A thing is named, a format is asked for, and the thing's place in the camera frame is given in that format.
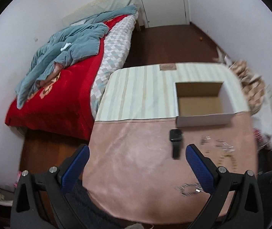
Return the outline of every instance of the pillow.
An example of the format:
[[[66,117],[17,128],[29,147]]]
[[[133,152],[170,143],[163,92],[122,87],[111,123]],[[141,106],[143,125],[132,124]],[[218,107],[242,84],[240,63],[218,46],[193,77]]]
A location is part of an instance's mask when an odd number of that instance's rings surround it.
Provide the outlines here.
[[[95,0],[65,16],[62,22],[66,27],[69,25],[81,25],[86,21],[85,18],[103,12],[121,9],[131,3],[133,3],[133,0]]]

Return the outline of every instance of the watch face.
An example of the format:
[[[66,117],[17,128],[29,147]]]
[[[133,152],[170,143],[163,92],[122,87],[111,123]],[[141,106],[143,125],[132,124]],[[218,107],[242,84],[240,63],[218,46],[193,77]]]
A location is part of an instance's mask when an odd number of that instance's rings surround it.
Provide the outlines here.
[[[172,129],[170,131],[170,141],[180,141],[182,139],[182,133],[180,129]]]

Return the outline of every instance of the smartwatch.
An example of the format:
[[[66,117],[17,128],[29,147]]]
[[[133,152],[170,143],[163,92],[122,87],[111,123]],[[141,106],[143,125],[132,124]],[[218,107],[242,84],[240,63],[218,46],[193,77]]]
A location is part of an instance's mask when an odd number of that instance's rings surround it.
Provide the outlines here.
[[[182,137],[182,132],[180,129],[170,130],[170,141],[172,142],[173,159],[178,159],[180,156],[182,140],[183,140],[183,137]]]

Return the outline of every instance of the white door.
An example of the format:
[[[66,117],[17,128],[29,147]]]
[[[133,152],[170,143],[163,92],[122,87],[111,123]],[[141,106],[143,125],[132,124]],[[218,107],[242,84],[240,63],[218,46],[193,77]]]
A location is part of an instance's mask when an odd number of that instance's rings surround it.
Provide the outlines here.
[[[184,0],[142,0],[149,27],[186,24]]]

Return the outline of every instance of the checkered mattress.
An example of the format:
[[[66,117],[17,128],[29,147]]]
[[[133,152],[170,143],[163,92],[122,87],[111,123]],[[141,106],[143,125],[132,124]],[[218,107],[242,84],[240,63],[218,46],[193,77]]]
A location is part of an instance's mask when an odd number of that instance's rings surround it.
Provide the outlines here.
[[[110,75],[121,69],[127,58],[137,18],[138,12],[123,18],[105,37],[102,63],[91,88],[91,113],[94,119]]]

